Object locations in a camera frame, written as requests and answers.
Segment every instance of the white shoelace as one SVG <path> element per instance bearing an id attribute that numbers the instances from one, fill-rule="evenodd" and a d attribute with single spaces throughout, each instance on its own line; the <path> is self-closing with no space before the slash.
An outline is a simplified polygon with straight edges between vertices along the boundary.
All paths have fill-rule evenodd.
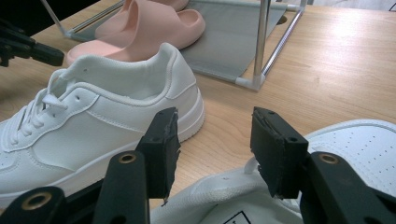
<path id="1" fill-rule="evenodd" d="M 39 91 L 35 99 L 28 105 L 24 106 L 18 114 L 13 118 L 11 127 L 11 145 L 19 143 L 19 135 L 21 132 L 24 136 L 29 136 L 34 130 L 44 126 L 44 120 L 38 116 L 48 106 L 67 109 L 67 105 L 62 103 L 53 93 L 51 93 L 52 83 L 55 81 L 61 72 L 55 72 L 49 79 L 49 85 L 46 89 Z"/>

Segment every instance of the pink slide sandal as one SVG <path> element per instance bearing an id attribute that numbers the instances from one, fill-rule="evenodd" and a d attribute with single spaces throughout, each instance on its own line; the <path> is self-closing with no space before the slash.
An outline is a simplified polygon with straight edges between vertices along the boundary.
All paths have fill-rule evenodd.
<path id="1" fill-rule="evenodd" d="M 107 21 L 105 21 L 98 28 L 96 28 L 95 37 L 101 38 L 106 35 L 112 35 L 121 32 L 127 24 L 130 13 L 129 6 L 133 1 L 134 0 L 125 0 L 120 11 L 118 11 L 114 16 L 110 17 Z M 148 0 L 148 1 L 153 1 L 164 5 L 168 5 L 174 8 L 175 11 L 180 11 L 189 3 L 189 0 Z"/>
<path id="2" fill-rule="evenodd" d="M 204 18 L 193 9 L 176 13 L 172 7 L 160 3 L 134 0 L 129 11 L 127 24 L 121 32 L 75 46 L 67 53 L 67 63 L 86 54 L 123 62 L 143 61 L 155 55 L 161 43 L 183 49 L 205 30 Z"/>

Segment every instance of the shoe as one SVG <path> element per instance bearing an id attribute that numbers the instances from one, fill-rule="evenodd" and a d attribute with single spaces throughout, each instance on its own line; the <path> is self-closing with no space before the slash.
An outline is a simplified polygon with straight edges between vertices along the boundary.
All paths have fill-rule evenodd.
<path id="1" fill-rule="evenodd" d="M 178 13 L 172 7 L 147 1 L 134 0 L 130 5 L 130 17 L 126 28 L 114 35 L 81 43 L 66 55 L 68 64 L 85 54 L 138 62 L 152 57 L 161 43 L 166 42 L 177 49 L 193 44 L 204 32 L 205 21 L 193 9 Z"/>
<path id="2" fill-rule="evenodd" d="M 155 114 L 176 107 L 178 138 L 204 122 L 204 102 L 180 52 L 162 44 L 147 61 L 88 55 L 53 73 L 46 89 L 0 123 L 0 207 L 44 186 L 66 196 L 105 176 L 109 159 L 136 147 Z"/>
<path id="3" fill-rule="evenodd" d="M 110 17 L 108 20 L 106 20 L 104 23 L 98 26 L 95 30 L 95 37 L 101 38 L 106 35 L 113 35 L 115 33 L 121 32 L 127 24 L 129 18 L 128 9 L 132 1 L 133 0 L 125 0 L 121 9 L 116 14 L 114 14 L 114 16 Z M 168 5 L 172 7 L 175 11 L 180 11 L 189 3 L 189 0 L 151 0 L 151 1 Z"/>
<path id="4" fill-rule="evenodd" d="M 296 200 L 271 197 L 255 159 L 206 176 L 150 212 L 152 224 L 303 223 Z"/>
<path id="5" fill-rule="evenodd" d="M 342 157 L 366 185 L 396 197 L 396 125 L 355 119 L 308 134 L 308 152 Z"/>

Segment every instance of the wooden floor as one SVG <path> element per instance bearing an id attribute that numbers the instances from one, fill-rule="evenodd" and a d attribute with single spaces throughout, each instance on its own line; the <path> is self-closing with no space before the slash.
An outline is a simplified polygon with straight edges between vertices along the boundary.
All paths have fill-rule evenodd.
<path id="1" fill-rule="evenodd" d="M 281 2 L 300 4 L 300 0 L 282 0 Z M 389 11 L 395 3 L 396 0 L 314 0 L 315 6 L 348 7 L 386 11 Z"/>

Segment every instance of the shoe label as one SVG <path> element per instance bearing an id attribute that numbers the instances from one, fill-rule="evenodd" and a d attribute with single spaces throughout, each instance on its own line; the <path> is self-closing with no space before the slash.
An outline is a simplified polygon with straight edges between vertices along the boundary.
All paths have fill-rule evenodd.
<path id="1" fill-rule="evenodd" d="M 225 221 L 223 224 L 251 224 L 251 222 L 248 220 L 248 217 L 244 211 L 240 211 Z"/>

